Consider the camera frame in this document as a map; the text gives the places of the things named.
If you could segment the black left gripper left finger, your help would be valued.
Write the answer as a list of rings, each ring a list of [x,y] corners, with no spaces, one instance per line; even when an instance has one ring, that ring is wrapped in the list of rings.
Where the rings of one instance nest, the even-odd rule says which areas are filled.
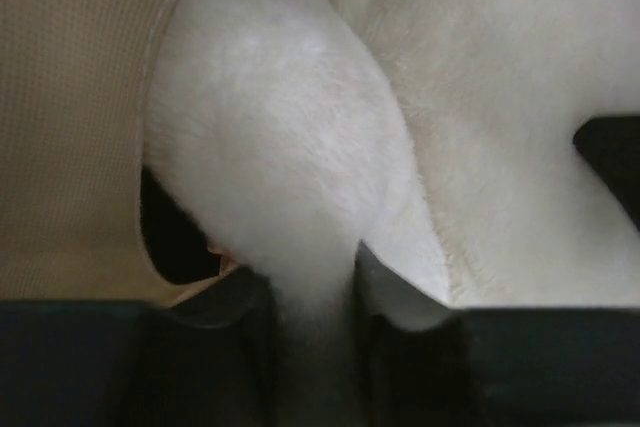
[[[233,271],[172,308],[5,301],[5,426],[268,426],[272,299]]]

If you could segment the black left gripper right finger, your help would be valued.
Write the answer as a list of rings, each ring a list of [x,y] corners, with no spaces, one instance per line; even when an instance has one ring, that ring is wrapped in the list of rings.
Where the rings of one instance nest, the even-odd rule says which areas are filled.
[[[450,308],[366,247],[357,330],[374,426],[635,426],[639,313]]]

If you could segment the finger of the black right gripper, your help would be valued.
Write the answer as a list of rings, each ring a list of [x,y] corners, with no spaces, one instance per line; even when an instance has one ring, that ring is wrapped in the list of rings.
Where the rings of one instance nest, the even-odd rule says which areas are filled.
[[[639,226],[639,115],[593,117],[573,135],[579,155]]]

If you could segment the white fluffy cushion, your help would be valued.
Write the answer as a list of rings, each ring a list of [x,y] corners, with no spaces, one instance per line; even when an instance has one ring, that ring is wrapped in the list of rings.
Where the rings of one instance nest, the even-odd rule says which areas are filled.
[[[637,306],[572,136],[638,109],[639,0],[178,0],[144,162],[301,324],[360,243],[453,305]]]

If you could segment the beige pet tent fabric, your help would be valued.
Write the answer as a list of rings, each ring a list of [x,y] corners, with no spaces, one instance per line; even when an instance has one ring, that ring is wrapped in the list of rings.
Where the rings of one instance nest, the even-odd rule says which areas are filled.
[[[1,296],[144,299],[208,287],[152,266],[142,114],[176,0],[1,0]]]

